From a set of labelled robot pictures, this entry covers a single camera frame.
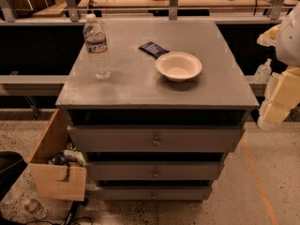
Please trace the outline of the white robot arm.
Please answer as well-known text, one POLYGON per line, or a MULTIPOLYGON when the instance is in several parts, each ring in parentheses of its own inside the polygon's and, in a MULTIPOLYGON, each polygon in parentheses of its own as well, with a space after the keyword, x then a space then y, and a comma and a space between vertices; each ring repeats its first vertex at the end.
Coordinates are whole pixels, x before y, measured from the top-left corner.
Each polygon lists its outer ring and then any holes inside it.
POLYGON ((300 2, 257 42, 274 46, 277 60, 287 66, 282 73, 272 74, 265 88, 257 125, 268 130, 280 125, 300 103, 300 2))

